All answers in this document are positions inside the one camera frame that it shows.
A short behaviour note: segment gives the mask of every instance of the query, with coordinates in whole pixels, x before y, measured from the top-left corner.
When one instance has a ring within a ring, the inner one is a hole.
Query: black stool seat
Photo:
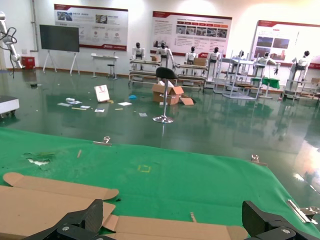
[[[155,71],[155,76],[157,78],[161,78],[161,79],[178,79],[177,75],[175,75],[175,72],[172,71],[170,68],[166,68],[166,67],[158,67]]]

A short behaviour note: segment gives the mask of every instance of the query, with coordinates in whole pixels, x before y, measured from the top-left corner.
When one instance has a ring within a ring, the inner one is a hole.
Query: display board
[[[42,49],[79,52],[79,28],[40,25]]]
[[[301,58],[305,51],[310,51],[309,68],[320,69],[319,38],[320,25],[259,20],[251,59],[269,52],[272,59],[288,66],[294,58]]]
[[[79,28],[80,47],[127,51],[127,9],[55,4],[54,19]]]
[[[215,47],[227,52],[232,17],[153,11],[151,53],[165,43],[174,55],[184,56],[191,47],[206,58]]]

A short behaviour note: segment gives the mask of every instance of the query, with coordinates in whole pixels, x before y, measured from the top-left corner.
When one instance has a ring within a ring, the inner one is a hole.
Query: bar stool
[[[110,76],[115,78],[115,65],[114,64],[107,64],[107,66],[110,67],[110,73],[108,75],[108,78],[110,78]]]
[[[166,67],[158,67],[155,72],[155,76],[157,78],[165,79],[164,83],[164,96],[163,96],[163,114],[161,116],[156,116],[153,118],[153,121],[156,121],[158,123],[163,124],[169,124],[173,123],[173,119],[171,117],[166,116],[166,110],[167,110],[167,97],[168,97],[168,80],[174,80],[178,79],[178,77],[175,75],[174,71],[172,71],[169,68]]]

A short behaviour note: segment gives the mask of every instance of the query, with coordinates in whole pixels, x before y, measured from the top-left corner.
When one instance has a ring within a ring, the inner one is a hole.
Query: green mat
[[[99,146],[7,128],[0,128],[0,141],[1,179],[18,172],[117,188],[121,201],[111,201],[116,215],[191,221],[194,212],[199,223],[241,226],[242,202],[251,200],[320,237],[314,225],[303,224],[287,206],[291,196],[273,173],[245,160],[138,145]],[[37,166],[28,159],[49,163]]]

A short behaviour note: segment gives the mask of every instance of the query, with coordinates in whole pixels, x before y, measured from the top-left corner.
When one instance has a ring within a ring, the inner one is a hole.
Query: white sign
[[[309,68],[320,69],[319,39],[320,25],[260,20],[251,58],[268,52],[282,66],[291,66],[294,58],[301,58],[309,51],[312,58]]]
[[[80,47],[127,51],[128,10],[54,5],[55,25],[79,28]]]
[[[174,55],[184,56],[191,47],[206,58],[215,47],[227,52],[232,17],[153,11],[151,53],[165,43]]]

